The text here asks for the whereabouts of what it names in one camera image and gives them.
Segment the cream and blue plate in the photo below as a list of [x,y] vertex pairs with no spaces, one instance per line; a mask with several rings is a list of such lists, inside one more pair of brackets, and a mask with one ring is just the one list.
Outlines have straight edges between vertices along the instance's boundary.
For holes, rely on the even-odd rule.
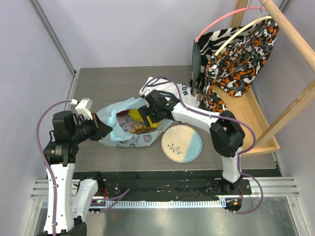
[[186,125],[175,125],[167,129],[161,139],[164,154],[177,163],[195,160],[202,151],[200,135]]

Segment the wooden clothes rack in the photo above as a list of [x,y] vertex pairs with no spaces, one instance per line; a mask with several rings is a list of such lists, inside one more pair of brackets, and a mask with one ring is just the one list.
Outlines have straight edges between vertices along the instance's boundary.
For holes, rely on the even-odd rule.
[[294,0],[285,13],[270,0],[264,7],[280,26],[273,53],[242,97],[219,95],[246,133],[247,155],[278,151],[280,156],[313,157],[315,152],[315,3]]

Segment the orange camouflage print garment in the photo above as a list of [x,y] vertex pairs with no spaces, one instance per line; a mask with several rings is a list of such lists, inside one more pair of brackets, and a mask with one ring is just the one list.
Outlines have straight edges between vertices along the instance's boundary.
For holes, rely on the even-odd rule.
[[239,34],[218,56],[213,54],[208,58],[202,89],[206,110],[217,113],[227,110],[215,86],[232,98],[241,97],[249,90],[270,57],[279,31],[273,19],[260,21]]

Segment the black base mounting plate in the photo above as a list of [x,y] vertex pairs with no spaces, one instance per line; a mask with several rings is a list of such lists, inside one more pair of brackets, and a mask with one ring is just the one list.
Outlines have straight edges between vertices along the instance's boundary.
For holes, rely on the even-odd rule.
[[101,196],[113,198],[126,192],[124,201],[212,201],[252,193],[249,180],[243,178],[233,189],[223,180],[221,171],[102,172],[101,176]]

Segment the aluminium frame post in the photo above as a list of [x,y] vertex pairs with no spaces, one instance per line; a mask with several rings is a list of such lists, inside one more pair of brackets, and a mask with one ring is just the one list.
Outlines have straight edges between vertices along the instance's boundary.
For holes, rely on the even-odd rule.
[[68,70],[70,71],[72,76],[75,76],[76,70],[73,67],[72,63],[70,62],[69,57],[67,56],[61,42],[59,41],[53,27],[50,24],[49,19],[47,18],[44,10],[42,9],[38,0],[29,0],[31,6],[33,7],[36,15],[38,16],[40,22],[42,23],[44,29],[46,30],[48,36],[52,40],[54,46],[56,47],[58,53],[60,54],[63,62],[67,66]]

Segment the pink hanger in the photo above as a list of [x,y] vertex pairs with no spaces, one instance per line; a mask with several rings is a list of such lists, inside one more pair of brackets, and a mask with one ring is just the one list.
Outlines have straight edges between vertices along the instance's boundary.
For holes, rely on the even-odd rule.
[[[242,12],[244,12],[244,11],[248,11],[248,10],[258,10],[258,9],[259,9],[259,10],[262,10],[262,11],[267,11],[264,7],[260,8],[259,6],[243,7],[243,8],[239,8],[239,9],[237,9],[237,10],[233,10],[233,11],[231,11],[231,12],[229,12],[229,13],[227,13],[227,14],[221,16],[221,17],[219,17],[218,19],[216,19],[216,20],[214,20],[213,22],[211,22],[207,27],[205,27],[205,28],[199,33],[199,35],[194,39],[194,42],[198,42],[199,39],[200,39],[200,37],[201,37],[204,33],[206,33],[206,31],[208,31],[211,27],[213,27],[215,24],[219,23],[220,21],[222,21],[222,20],[224,20],[224,19],[226,19],[226,18],[228,18],[228,17],[230,17],[230,16],[233,16],[233,15],[235,15],[235,14],[242,13]],[[231,26],[231,27],[239,27],[239,26],[241,25],[242,20],[243,20],[243,16],[244,16],[244,14],[243,14],[242,16],[240,16],[240,17],[236,17],[236,20],[235,20],[236,23],[234,24],[234,26]]]

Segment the zebra print garment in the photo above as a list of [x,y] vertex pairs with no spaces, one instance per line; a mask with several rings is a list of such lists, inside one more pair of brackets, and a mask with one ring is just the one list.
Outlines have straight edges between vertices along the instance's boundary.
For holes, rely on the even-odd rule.
[[228,40],[240,27],[221,29],[202,35],[198,42],[193,45],[192,52],[192,78],[189,82],[192,95],[203,96],[202,89],[205,87],[205,67],[208,58],[215,54],[220,46]]

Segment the white jersey with navy trim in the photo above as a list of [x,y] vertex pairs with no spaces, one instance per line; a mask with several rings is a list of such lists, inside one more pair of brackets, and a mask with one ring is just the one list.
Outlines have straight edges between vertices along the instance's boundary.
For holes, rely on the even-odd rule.
[[192,95],[191,87],[186,84],[177,84],[165,79],[165,78],[153,78],[149,77],[145,85],[140,89],[139,95],[144,97],[148,95],[151,91],[156,90],[160,95],[165,97],[167,100],[172,97],[179,98],[181,95],[182,101],[188,106],[198,108],[201,104],[202,96]]

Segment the yellow fake banana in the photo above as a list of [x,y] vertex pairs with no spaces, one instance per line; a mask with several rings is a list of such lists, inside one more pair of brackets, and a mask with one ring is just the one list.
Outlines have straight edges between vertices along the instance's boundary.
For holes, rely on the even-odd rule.
[[144,123],[137,109],[129,110],[129,115],[134,121]]

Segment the red fake apple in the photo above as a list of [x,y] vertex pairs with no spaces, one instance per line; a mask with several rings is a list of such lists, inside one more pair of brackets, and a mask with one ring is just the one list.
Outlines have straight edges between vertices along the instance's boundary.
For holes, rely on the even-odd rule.
[[117,116],[117,117],[124,117],[124,116],[126,116],[128,113],[129,113],[129,110],[124,110],[124,111],[121,111],[121,112],[119,112],[119,113],[116,113],[116,116]]

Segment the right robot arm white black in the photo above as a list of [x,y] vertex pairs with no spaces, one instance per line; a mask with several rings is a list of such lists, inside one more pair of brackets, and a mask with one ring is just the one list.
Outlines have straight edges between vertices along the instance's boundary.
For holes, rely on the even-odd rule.
[[230,111],[221,115],[190,107],[181,96],[169,92],[152,90],[140,92],[145,105],[138,112],[146,126],[164,119],[188,123],[211,135],[215,151],[221,156],[222,188],[227,194],[234,194],[240,189],[242,174],[239,167],[239,155],[244,143],[245,133],[235,116]]

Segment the light blue plastic bag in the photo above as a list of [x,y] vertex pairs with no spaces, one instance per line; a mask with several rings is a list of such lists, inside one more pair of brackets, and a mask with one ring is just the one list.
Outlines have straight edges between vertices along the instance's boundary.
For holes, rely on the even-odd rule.
[[142,148],[150,146],[161,133],[172,123],[171,120],[162,120],[152,131],[145,130],[141,134],[132,134],[135,125],[143,125],[130,117],[129,114],[117,116],[119,112],[137,109],[145,105],[142,98],[129,98],[125,101],[111,104],[97,112],[98,118],[113,128],[112,132],[98,141],[107,147]]

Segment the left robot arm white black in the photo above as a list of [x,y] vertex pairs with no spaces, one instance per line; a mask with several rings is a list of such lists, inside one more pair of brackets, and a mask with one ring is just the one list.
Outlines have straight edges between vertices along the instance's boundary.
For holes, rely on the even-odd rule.
[[86,217],[94,196],[105,190],[100,172],[86,172],[81,177],[76,196],[72,197],[72,177],[79,144],[105,138],[112,127],[102,123],[96,114],[91,120],[80,119],[71,111],[53,115],[51,140],[43,151],[48,162],[48,212],[43,236],[85,236]]

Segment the cream hanger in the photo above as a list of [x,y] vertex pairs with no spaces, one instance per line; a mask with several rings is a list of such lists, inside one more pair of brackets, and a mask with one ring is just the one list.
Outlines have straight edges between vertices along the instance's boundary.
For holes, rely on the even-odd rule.
[[241,34],[242,32],[246,31],[248,28],[251,28],[253,25],[259,23],[260,21],[263,20],[269,20],[272,19],[271,16],[264,16],[264,17],[260,17],[252,22],[250,22],[249,24],[245,25],[244,27],[242,27],[241,29],[239,29],[237,32],[235,32],[228,40],[226,40],[221,46],[220,48],[215,52],[215,56],[218,56],[221,51],[232,41],[234,40],[239,34]]

